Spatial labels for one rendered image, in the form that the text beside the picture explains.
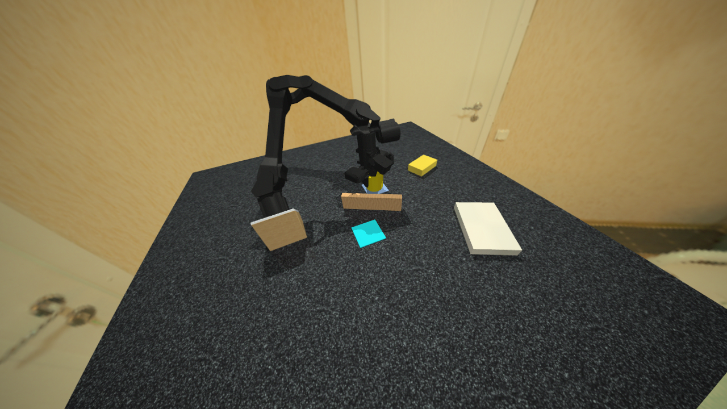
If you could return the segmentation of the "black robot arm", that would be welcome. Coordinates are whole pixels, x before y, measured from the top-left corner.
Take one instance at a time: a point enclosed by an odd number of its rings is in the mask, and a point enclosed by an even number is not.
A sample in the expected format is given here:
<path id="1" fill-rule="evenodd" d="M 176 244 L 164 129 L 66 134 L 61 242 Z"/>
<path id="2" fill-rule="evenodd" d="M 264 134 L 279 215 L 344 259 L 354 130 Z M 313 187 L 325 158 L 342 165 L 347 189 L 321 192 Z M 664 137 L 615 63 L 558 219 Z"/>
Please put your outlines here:
<path id="1" fill-rule="evenodd" d="M 298 90 L 290 93 L 290 87 Z M 266 155 L 259 167 L 257 181 L 251 190 L 255 197 L 259 197 L 258 203 L 264 218 L 289 210 L 288 202 L 282 196 L 282 188 L 285 181 L 288 181 L 288 168 L 282 163 L 282 151 L 285 117 L 292 104 L 311 97 L 342 114 L 353 125 L 350 133 L 353 136 L 357 135 L 358 147 L 361 149 L 374 148 L 375 135 L 379 143 L 400 139 L 400 126 L 394 118 L 380 122 L 380 117 L 374 113 L 369 104 L 359 100 L 349 100 L 314 81 L 308 75 L 270 78 L 266 81 L 266 94 L 269 104 Z M 371 124 L 369 120 L 372 120 Z M 369 156 L 367 166 L 370 170 L 374 168 L 378 173 L 385 174 L 394 164 L 393 160 L 392 153 L 386 156 L 380 155 L 378 150 L 376 155 Z"/>

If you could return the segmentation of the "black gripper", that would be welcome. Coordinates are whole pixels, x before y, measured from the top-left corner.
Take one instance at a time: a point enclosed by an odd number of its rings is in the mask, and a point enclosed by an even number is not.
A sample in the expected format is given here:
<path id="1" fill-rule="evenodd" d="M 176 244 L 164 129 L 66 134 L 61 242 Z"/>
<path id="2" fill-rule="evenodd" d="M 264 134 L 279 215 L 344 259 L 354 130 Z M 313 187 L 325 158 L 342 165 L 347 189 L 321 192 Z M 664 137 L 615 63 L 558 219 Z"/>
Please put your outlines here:
<path id="1" fill-rule="evenodd" d="M 345 174 L 345 179 L 348 179 L 349 181 L 352 181 L 353 183 L 363 183 L 366 188 L 368 188 L 369 185 L 369 177 L 375 177 L 377 172 L 372 168 L 371 170 L 368 169 L 368 161 L 370 155 L 376 155 L 377 151 L 380 150 L 379 147 L 371 148 L 371 149 L 361 149 L 357 148 L 356 152 L 359 153 L 360 160 L 357 160 L 358 168 L 355 168 L 353 166 L 349 170 L 347 170 Z M 380 155 L 388 155 L 388 151 L 380 150 Z"/>

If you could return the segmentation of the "yellow cup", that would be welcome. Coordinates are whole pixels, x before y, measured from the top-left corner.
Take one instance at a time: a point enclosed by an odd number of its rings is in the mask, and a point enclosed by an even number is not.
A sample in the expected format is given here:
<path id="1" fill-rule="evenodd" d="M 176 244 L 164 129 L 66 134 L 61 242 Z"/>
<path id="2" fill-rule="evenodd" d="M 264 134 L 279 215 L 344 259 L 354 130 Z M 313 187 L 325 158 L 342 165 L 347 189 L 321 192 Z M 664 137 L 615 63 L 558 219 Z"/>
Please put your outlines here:
<path id="1" fill-rule="evenodd" d="M 383 187 L 383 174 L 380 174 L 377 172 L 375 177 L 370 176 L 369 177 L 369 185 L 368 190 L 369 191 L 379 191 Z"/>

